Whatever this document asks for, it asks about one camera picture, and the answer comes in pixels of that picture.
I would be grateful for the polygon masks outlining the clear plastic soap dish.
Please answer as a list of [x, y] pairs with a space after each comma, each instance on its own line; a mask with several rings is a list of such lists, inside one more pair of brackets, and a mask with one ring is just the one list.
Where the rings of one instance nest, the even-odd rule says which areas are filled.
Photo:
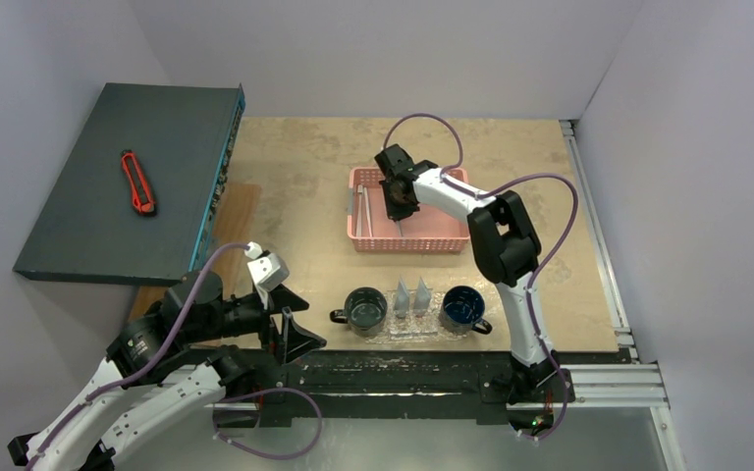
[[412, 313], [412, 303], [414, 300], [413, 290], [410, 293], [410, 308], [408, 315], [403, 319], [398, 319], [394, 313], [395, 290], [385, 291], [388, 302], [387, 318], [383, 327], [383, 334], [390, 341], [412, 341], [419, 342], [433, 339], [443, 333], [443, 328], [439, 321], [440, 302], [443, 295], [432, 291], [432, 301], [428, 312], [423, 317], [416, 317]]

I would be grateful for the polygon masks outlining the white toothpaste tube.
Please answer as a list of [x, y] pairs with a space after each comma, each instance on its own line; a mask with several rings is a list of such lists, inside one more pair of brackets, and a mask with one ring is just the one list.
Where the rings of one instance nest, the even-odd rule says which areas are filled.
[[404, 282], [403, 278], [399, 278], [395, 301], [394, 301], [394, 313], [398, 319], [403, 319], [408, 315], [410, 308], [410, 291]]

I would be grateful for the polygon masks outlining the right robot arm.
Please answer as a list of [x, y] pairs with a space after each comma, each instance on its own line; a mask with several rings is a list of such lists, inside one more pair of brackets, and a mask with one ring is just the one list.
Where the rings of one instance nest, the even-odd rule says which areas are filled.
[[512, 390], [534, 399], [559, 370], [548, 336], [537, 287], [542, 244], [521, 197], [512, 190], [494, 193], [460, 182], [445, 169], [414, 162], [394, 144], [375, 157], [387, 216], [400, 221], [421, 205], [464, 222], [475, 265], [502, 301], [510, 333]]

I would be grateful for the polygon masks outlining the red cap toothpaste tube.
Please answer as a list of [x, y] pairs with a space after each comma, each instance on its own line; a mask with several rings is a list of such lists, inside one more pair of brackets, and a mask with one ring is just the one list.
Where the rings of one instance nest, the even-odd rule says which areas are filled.
[[429, 310], [432, 301], [432, 290], [426, 285], [422, 277], [418, 279], [417, 288], [412, 303], [412, 313], [416, 317], [423, 317]]

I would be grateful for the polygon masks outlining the pink plastic basket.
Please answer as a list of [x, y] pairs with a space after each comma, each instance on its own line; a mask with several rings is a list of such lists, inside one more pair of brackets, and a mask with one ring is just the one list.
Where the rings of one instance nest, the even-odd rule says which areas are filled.
[[[383, 174], [376, 167], [355, 167], [349, 177], [347, 235], [358, 252], [386, 253], [460, 253], [469, 243], [465, 223], [445, 212], [422, 204], [412, 216], [402, 220], [404, 238], [400, 238], [396, 222], [387, 217], [385, 200], [379, 182]], [[373, 237], [357, 237], [357, 186], [368, 188]]]

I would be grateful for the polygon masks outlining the dark blue cup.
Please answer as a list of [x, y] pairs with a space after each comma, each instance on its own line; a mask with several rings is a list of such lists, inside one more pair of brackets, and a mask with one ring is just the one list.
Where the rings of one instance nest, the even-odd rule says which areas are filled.
[[446, 331], [456, 335], [469, 332], [489, 335], [493, 326], [484, 318], [485, 310], [485, 300], [478, 290], [456, 286], [444, 294], [439, 321]]

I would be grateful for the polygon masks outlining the dark green mug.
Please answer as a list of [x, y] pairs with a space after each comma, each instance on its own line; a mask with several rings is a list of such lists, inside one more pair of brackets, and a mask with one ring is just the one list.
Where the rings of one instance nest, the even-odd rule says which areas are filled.
[[371, 287], [357, 288], [349, 293], [342, 309], [329, 313], [333, 323], [345, 324], [358, 336], [376, 337], [387, 318], [388, 302], [384, 294]]

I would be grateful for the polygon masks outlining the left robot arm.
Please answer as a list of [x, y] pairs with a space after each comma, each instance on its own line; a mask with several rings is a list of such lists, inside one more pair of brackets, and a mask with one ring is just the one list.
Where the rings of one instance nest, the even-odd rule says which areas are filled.
[[43, 430], [7, 449], [25, 470], [113, 470], [163, 428], [218, 402], [288, 393], [282, 366], [326, 346], [299, 326], [309, 304], [283, 285], [226, 296], [219, 275], [189, 272], [108, 346], [95, 373]]

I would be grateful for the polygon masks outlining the clear textured oval tray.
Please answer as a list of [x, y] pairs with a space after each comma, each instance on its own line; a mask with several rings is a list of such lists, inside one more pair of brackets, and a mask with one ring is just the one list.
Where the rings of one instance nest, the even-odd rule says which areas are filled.
[[458, 341], [474, 335], [473, 331], [455, 333], [446, 329], [440, 320], [441, 307], [444, 291], [435, 291], [427, 310], [422, 314], [409, 308], [404, 317], [395, 312], [397, 292], [395, 290], [384, 291], [388, 310], [380, 332], [373, 338], [368, 339], [371, 343], [382, 344], [406, 344], [406, 343], [431, 343]]

